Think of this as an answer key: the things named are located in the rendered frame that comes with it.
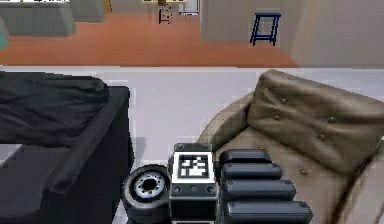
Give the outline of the grey-green sofa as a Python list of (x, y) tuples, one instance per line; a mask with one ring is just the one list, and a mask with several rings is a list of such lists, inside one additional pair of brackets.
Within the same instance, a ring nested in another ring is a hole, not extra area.
[(11, 36), (66, 37), (78, 22), (104, 20), (104, 0), (0, 0), (0, 23)]

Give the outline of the blue stool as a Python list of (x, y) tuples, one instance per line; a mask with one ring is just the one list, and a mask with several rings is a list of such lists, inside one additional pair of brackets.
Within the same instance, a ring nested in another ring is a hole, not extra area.
[(268, 41), (273, 46), (277, 42), (280, 13), (259, 12), (255, 14), (255, 20), (249, 42), (255, 45), (257, 41)]

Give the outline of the dark wooden chair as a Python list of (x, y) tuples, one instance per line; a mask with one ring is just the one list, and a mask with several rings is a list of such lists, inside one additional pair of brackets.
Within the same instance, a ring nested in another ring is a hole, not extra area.
[(159, 7), (158, 23), (159, 24), (161, 24), (161, 23), (170, 24), (171, 23), (171, 17), (173, 16), (173, 14), (171, 12), (171, 10), (172, 10), (171, 5), (168, 4), (166, 0), (158, 0), (157, 3), (158, 3), (158, 7)]

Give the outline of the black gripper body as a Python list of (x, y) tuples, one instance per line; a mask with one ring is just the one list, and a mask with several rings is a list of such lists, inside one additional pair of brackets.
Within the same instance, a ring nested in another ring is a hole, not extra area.
[(169, 185), (164, 165), (144, 165), (131, 172), (121, 194), (127, 224), (170, 224)]

